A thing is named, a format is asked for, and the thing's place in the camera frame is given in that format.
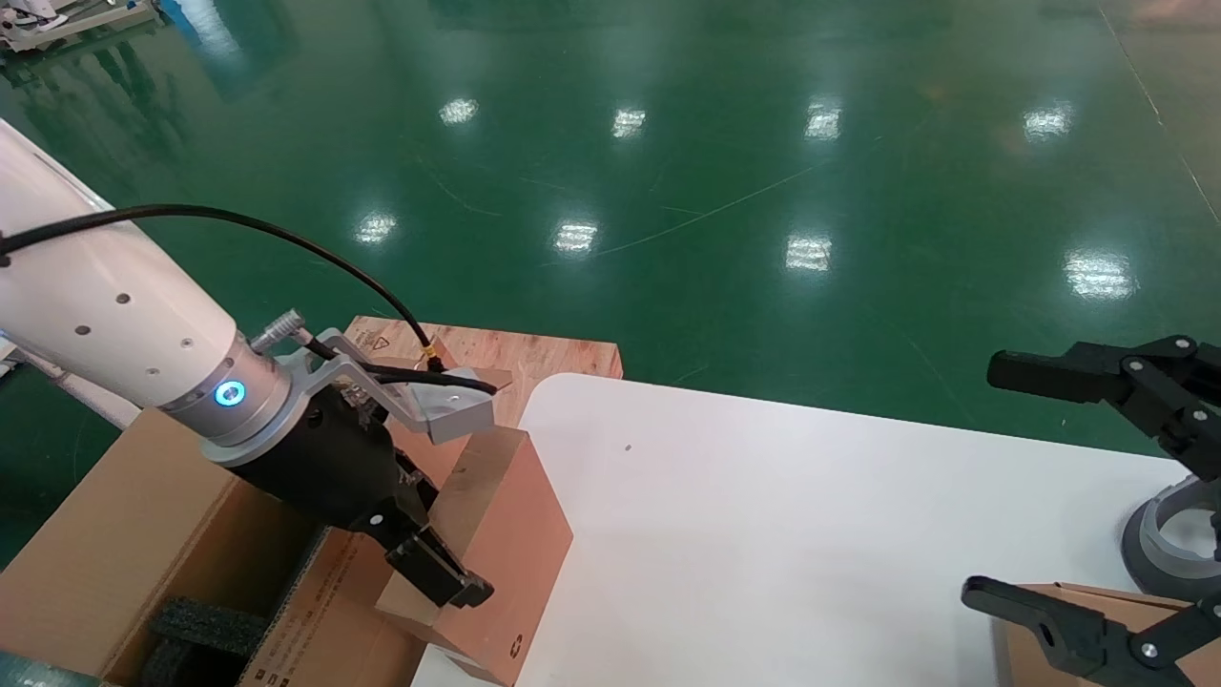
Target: plywood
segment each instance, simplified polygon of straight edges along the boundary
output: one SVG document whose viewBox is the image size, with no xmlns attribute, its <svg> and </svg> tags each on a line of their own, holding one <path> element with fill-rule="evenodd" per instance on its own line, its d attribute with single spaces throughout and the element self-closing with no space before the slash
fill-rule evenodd
<svg viewBox="0 0 1221 687">
<path fill-rule="evenodd" d="M 438 323 L 422 326 L 433 340 L 443 343 L 457 365 L 513 375 L 512 387 L 493 401 L 496 425 L 501 427 L 516 427 L 535 387 L 553 375 L 575 372 L 623 379 L 619 347 L 614 343 Z M 361 315 L 352 320 L 347 334 L 370 358 L 418 361 L 421 356 L 420 342 L 403 320 Z"/>
</svg>

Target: white table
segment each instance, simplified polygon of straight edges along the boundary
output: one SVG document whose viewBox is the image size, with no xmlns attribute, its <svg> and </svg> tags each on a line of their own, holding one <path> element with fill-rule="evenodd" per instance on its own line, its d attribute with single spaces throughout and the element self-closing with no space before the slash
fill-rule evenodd
<svg viewBox="0 0 1221 687">
<path fill-rule="evenodd" d="M 520 427 L 575 539 L 518 687 L 995 685 L 1004 652 L 963 580 L 1134 591 L 1122 523 L 1186 476 L 575 375 L 543 382 Z M 430 648 L 414 685 L 485 683 Z"/>
</svg>

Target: robotic arm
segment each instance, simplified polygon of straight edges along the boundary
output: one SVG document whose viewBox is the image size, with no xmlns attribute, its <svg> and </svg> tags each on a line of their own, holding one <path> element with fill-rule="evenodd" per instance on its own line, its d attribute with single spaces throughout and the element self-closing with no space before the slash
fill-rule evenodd
<svg viewBox="0 0 1221 687">
<path fill-rule="evenodd" d="M 394 449 L 383 422 L 440 444 L 492 425 L 495 388 L 469 370 L 374 366 L 336 329 L 315 338 L 295 311 L 248 340 L 129 221 L 51 238 L 35 229 L 111 209 L 0 121 L 0 334 L 161 410 L 200 436 L 209 460 L 259 489 L 369 534 L 435 604 L 486 600 L 492 587 L 430 527 L 436 487 Z M 284 338 L 303 348 L 271 358 Z"/>
</svg>

